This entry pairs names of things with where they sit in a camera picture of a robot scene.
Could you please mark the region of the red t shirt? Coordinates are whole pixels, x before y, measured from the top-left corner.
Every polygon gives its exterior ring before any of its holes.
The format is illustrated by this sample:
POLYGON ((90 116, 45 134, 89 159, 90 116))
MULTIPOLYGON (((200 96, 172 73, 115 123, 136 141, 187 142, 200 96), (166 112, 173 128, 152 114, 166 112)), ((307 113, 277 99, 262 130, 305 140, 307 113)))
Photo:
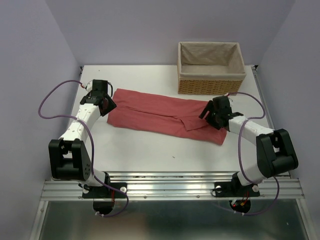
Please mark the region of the red t shirt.
POLYGON ((206 101, 121 88, 115 91, 113 101, 117 107, 107 118, 107 123, 113 127, 205 141, 219 146, 227 136, 225 129, 217 130, 199 118, 207 105, 206 101))

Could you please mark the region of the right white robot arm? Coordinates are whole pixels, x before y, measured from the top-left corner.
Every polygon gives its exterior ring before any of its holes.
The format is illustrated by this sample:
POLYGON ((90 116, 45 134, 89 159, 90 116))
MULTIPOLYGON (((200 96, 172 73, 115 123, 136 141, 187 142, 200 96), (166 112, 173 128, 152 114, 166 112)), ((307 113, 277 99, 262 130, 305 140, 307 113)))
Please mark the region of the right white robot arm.
POLYGON ((256 147, 256 159, 245 167, 241 147, 237 147, 240 171, 231 181, 215 182, 211 194, 217 198, 259 197, 258 185, 269 178, 294 170, 299 161, 290 137, 285 129, 271 129, 255 123, 255 117, 245 117, 234 112, 228 95, 210 100, 199 118, 217 130, 225 129, 245 139, 256 147))

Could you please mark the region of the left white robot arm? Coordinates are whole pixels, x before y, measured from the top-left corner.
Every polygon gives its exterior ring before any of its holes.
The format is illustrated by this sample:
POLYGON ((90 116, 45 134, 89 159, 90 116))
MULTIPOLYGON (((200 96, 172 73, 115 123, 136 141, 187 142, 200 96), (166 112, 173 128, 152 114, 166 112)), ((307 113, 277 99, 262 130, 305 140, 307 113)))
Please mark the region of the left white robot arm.
POLYGON ((48 145, 51 175, 54 179, 77 181, 88 193, 94 189, 100 197, 108 196, 113 187, 109 174, 94 168, 94 154, 88 153, 86 141, 93 140, 91 129, 96 121, 116 108, 113 86, 107 80, 94 79, 83 86, 86 95, 75 116, 59 139, 48 145))

